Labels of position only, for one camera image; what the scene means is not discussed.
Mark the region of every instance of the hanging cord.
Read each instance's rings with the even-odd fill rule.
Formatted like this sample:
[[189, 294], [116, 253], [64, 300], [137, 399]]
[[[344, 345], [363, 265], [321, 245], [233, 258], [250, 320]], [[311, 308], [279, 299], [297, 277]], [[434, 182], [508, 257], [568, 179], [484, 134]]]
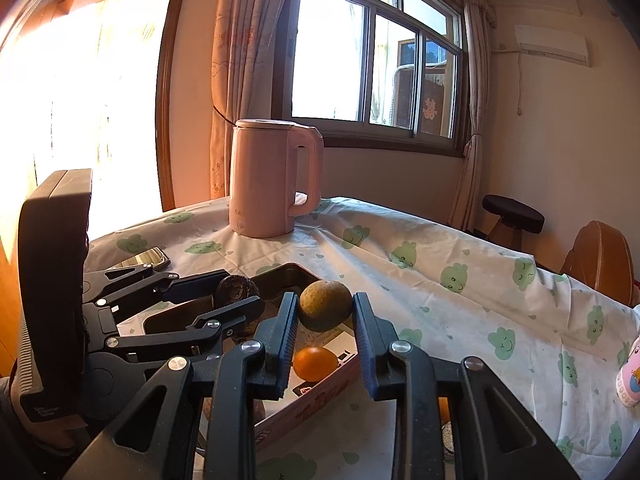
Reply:
[[218, 109], [216, 108], [216, 105], [213, 105], [213, 109], [214, 109], [214, 110], [216, 111], [216, 113], [217, 113], [220, 117], [222, 117], [222, 118], [223, 118], [227, 123], [231, 124], [233, 127], [235, 127], [235, 126], [236, 126], [236, 125], [235, 125], [235, 124], [233, 124], [229, 119], [227, 119], [227, 118], [222, 114], [222, 112], [221, 112], [220, 110], [218, 110]]
[[520, 77], [518, 79], [518, 109], [516, 113], [522, 115], [522, 53], [518, 53], [518, 72]]

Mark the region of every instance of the pink cup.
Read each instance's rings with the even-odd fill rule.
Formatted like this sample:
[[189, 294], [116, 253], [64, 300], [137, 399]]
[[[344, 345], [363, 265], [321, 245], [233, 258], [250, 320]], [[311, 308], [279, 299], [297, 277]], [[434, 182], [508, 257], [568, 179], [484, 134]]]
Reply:
[[629, 359], [616, 376], [616, 392], [628, 408], [640, 401], [640, 337], [631, 346]]

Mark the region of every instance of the electric kettle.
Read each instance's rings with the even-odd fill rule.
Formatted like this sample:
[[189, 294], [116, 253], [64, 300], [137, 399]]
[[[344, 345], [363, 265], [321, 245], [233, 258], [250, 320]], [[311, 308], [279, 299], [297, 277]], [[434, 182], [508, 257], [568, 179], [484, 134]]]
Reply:
[[[308, 149], [306, 202], [296, 204], [298, 147]], [[270, 238], [293, 231], [294, 217], [320, 202], [322, 135], [288, 121], [236, 122], [231, 147], [229, 225], [238, 234]]]

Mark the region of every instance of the air conditioner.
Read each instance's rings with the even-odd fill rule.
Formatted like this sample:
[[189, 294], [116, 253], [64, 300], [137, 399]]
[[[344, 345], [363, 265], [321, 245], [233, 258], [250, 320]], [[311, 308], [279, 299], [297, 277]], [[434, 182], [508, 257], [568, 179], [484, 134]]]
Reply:
[[579, 34], [554, 28], [516, 25], [516, 42], [518, 49], [525, 54], [589, 66], [587, 42]]

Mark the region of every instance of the kettle handle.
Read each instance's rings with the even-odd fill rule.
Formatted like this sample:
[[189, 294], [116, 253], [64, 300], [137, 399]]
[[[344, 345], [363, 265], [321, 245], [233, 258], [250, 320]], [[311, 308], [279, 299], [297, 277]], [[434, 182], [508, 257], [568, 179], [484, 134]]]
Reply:
[[307, 215], [318, 207], [320, 203], [324, 140], [322, 140], [322, 135], [315, 128], [296, 124], [289, 130], [289, 147], [296, 149], [298, 146], [303, 146], [309, 150], [306, 201], [289, 207], [287, 212], [289, 216]]

